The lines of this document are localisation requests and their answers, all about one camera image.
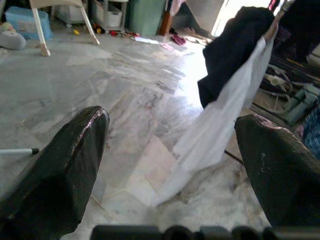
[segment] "clutter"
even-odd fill
[[[209,43],[207,40],[198,39],[194,36],[184,36],[184,38],[190,43],[200,44],[203,46],[207,46]]]
[[[140,33],[138,33],[138,32],[125,32],[123,35],[124,35],[124,37],[128,37],[128,38],[140,37]]]
[[[109,31],[109,35],[112,37],[131,37],[129,36],[126,32],[122,32],[122,31]]]
[[[141,43],[146,43],[146,44],[159,44],[159,42],[157,40],[152,40],[152,39],[145,38],[142,36],[135,36],[134,40],[136,42],[141,42]]]
[[[21,50],[26,46],[25,38],[14,31],[0,32],[0,47],[12,50]]]
[[[320,89],[307,84],[300,89],[291,101],[286,104],[287,111],[280,116],[287,121],[290,126],[295,125],[304,114],[312,109],[320,96]]]
[[[186,27],[186,28],[183,29],[183,31],[186,34],[188,34],[189,36],[194,37],[195,39],[197,39],[197,41],[199,41],[198,42],[199,44],[208,45],[209,43],[212,42],[212,39],[197,34],[196,31],[193,28]]]
[[[16,32],[12,24],[7,21],[2,23],[0,26],[0,32],[4,32],[4,31]]]
[[[44,38],[52,38],[49,15],[44,11],[38,11]],[[31,9],[11,6],[5,12],[6,20],[12,24],[15,30],[26,39],[39,40],[34,15]]]
[[[171,39],[172,39],[176,44],[178,44],[178,45],[180,45],[180,46],[186,44],[186,40],[185,40],[183,37],[181,37],[181,36],[173,35],[173,36],[171,37]]]
[[[93,24],[93,30],[96,34],[104,34],[106,31],[97,23]]]
[[[269,64],[260,85],[260,90],[272,96],[269,101],[261,103],[264,109],[275,114],[283,114],[289,110],[293,85],[285,70]]]

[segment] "toy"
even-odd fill
[[[97,34],[104,34],[106,31],[97,23],[93,24],[93,30],[97,33]]]
[[[7,22],[7,21],[2,23],[2,25],[0,26],[0,32],[4,32],[4,31],[16,32],[16,30],[14,29],[12,24],[10,22]]]
[[[109,31],[109,34],[110,34],[112,37],[116,37],[116,36],[117,36],[117,32],[116,32],[116,31]]]
[[[0,32],[0,47],[12,50],[20,50],[26,46],[25,38],[13,31]]]

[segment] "wall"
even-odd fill
[[[200,28],[211,33],[224,0],[188,0],[186,3]]]

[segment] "white plastic chair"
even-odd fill
[[[30,5],[32,8],[32,12],[33,12],[33,17],[35,20],[36,30],[38,32],[39,39],[40,39],[40,48],[41,48],[41,55],[42,56],[46,56],[46,57],[50,56],[50,51],[48,50],[47,45],[46,45],[44,33],[42,30],[42,26],[41,26],[41,22],[40,22],[40,18],[39,18],[38,9],[48,7],[48,6],[72,5],[72,6],[79,7],[81,10],[82,16],[84,18],[85,24],[86,24],[86,26],[89,30],[89,33],[92,37],[93,44],[96,44],[96,45],[100,44],[96,35],[95,35],[94,30],[92,29],[89,18],[86,14],[86,10],[85,10],[81,0],[29,0],[29,1],[30,1]]]

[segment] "pink item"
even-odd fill
[[[175,48],[173,47],[173,46],[170,46],[169,44],[167,44],[167,43],[161,43],[160,44],[161,45],[161,47],[163,47],[164,49],[167,49],[167,50],[169,50],[169,51],[171,51],[171,52],[174,52],[175,51]]]
[[[180,37],[178,35],[173,35],[171,39],[178,45],[182,46],[186,43],[186,40],[183,37]]]

